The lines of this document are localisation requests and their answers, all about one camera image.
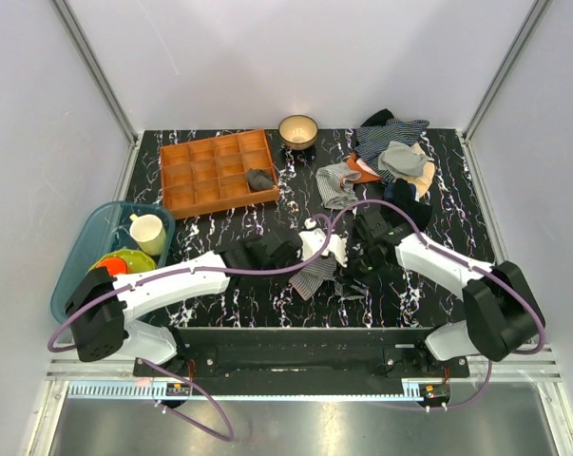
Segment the grey white striped underwear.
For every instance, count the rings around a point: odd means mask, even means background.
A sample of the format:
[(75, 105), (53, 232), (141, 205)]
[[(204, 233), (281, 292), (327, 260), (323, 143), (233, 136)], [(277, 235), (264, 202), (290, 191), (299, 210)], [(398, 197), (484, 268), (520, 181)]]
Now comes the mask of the grey white striped underwear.
[(336, 276), (338, 263), (333, 256), (319, 257), (290, 279), (289, 283), (303, 300), (312, 298), (323, 283), (328, 282), (334, 286), (334, 292), (346, 300), (354, 300), (364, 296), (362, 291), (347, 287)]

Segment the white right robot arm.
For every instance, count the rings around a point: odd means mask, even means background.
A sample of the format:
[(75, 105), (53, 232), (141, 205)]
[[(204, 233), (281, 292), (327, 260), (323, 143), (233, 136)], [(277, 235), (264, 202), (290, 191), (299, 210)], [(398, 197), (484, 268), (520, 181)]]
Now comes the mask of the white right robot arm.
[(413, 353), (413, 365), (422, 375), (438, 374), (459, 356), (481, 354), (499, 362), (533, 337), (544, 340), (544, 315), (515, 263), (491, 264), (463, 256), (415, 232), (405, 221), (389, 223), (379, 211), (355, 217), (353, 238), (360, 246), (349, 260), (355, 277), (393, 264), (433, 281), (463, 302), (465, 318), (432, 330), (425, 346)]

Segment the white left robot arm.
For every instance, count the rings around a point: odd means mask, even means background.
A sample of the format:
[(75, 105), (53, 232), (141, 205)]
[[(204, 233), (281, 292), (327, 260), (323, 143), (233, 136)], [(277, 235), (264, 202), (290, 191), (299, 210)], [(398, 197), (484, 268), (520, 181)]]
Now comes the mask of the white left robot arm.
[(187, 353), (172, 333), (143, 323), (140, 318), (160, 308), (194, 297), (220, 295), (252, 270), (265, 278), (268, 270), (299, 263), (303, 242), (298, 234), (278, 231), (251, 235), (221, 244), (188, 261), (144, 273), (111, 276), (107, 269), (87, 273), (65, 308), (73, 316), (92, 300), (113, 293), (70, 324), (80, 361), (89, 363), (117, 352), (145, 357), (165, 375), (186, 367)]

